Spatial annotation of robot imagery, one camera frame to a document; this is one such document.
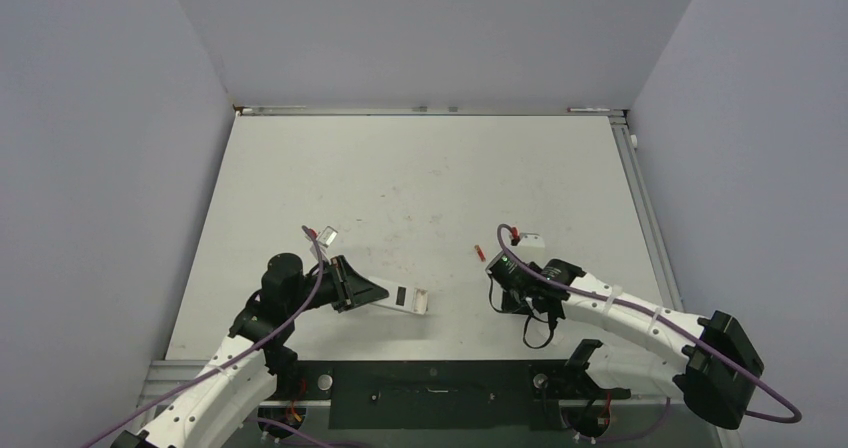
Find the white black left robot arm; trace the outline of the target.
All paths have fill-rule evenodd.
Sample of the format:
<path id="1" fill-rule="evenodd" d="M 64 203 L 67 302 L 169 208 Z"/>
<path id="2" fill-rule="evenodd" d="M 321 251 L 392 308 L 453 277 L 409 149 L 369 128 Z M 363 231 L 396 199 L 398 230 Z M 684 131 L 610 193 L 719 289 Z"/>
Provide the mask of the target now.
<path id="1" fill-rule="evenodd" d="M 284 398 L 298 383 L 297 354 L 286 342 L 307 310 L 338 312 L 390 298 L 342 256 L 306 272 L 292 253 L 272 257 L 259 290 L 234 319 L 209 363 L 161 400 L 163 411 L 138 432 L 123 431 L 115 447 L 220 447 L 269 397 Z"/>

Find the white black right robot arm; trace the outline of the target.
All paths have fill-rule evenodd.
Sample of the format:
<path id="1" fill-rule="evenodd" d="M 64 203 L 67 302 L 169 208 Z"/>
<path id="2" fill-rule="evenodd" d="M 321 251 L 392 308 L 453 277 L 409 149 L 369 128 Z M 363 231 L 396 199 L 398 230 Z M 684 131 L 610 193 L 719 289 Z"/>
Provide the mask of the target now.
<path id="1" fill-rule="evenodd" d="M 733 316 L 664 308 L 559 259 L 522 268 L 499 254 L 486 272 L 501 287 L 506 308 L 550 314 L 551 326 L 561 320 L 592 325 L 644 349 L 642 355 L 624 351 L 602 362 L 589 357 L 571 362 L 564 372 L 573 393 L 623 388 L 665 395 L 712 425 L 740 426 L 764 363 Z"/>

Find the white red remote control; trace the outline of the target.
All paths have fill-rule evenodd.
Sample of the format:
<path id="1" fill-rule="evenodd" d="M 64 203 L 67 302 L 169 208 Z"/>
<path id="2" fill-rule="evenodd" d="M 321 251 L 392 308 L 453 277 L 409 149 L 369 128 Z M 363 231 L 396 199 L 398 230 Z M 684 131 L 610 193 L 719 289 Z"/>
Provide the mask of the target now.
<path id="1" fill-rule="evenodd" d="M 373 305 L 412 315 L 425 315 L 428 310 L 428 291 L 394 281 L 368 277 L 368 280 L 385 289 L 389 296 L 373 302 Z"/>

